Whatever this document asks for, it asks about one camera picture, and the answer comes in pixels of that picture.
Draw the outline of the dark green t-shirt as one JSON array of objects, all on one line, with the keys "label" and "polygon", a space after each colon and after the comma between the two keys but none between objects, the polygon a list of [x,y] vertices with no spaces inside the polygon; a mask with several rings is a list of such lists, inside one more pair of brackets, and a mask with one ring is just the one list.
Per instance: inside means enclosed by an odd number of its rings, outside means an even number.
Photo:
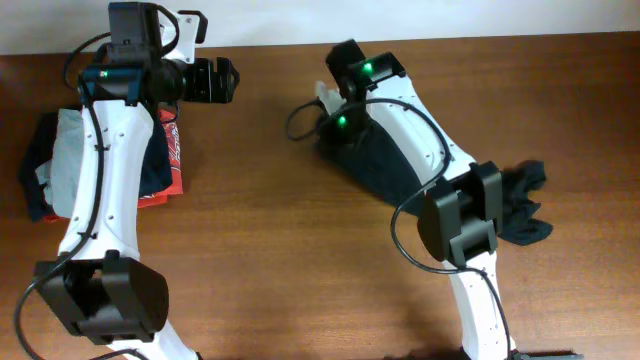
[{"label": "dark green t-shirt", "polygon": [[[373,124],[356,143],[336,145],[320,138],[316,149],[364,189],[391,206],[398,206],[420,185],[416,174],[389,135]],[[501,171],[503,226],[500,238],[519,246],[547,239],[553,225],[536,219],[541,204],[529,198],[546,183],[544,163],[524,161]]]}]

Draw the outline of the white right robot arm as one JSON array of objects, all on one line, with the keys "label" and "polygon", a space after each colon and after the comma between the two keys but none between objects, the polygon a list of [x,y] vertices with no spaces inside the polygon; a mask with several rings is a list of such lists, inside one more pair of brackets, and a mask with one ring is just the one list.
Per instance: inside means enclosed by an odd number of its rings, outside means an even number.
[{"label": "white right robot arm", "polygon": [[423,105],[413,82],[390,52],[368,58],[352,44],[334,49],[326,65],[338,88],[319,88],[328,111],[327,131],[350,140],[365,126],[381,129],[416,180],[391,218],[422,202],[418,233],[434,268],[409,256],[426,272],[448,276],[469,359],[512,359],[516,345],[496,280],[497,236],[502,227],[502,176],[492,162],[479,164],[460,149]]}]

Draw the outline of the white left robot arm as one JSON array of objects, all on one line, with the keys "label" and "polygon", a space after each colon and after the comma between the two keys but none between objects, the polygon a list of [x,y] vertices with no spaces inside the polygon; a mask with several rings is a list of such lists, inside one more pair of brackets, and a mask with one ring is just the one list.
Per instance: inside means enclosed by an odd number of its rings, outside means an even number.
[{"label": "white left robot arm", "polygon": [[31,285],[72,335],[110,356],[193,359],[169,322],[166,279],[140,260],[136,233],[143,160],[158,107],[225,104],[239,84],[226,58],[195,54],[207,17],[148,2],[113,2],[105,58],[79,75],[83,150],[76,199],[53,261]]}]

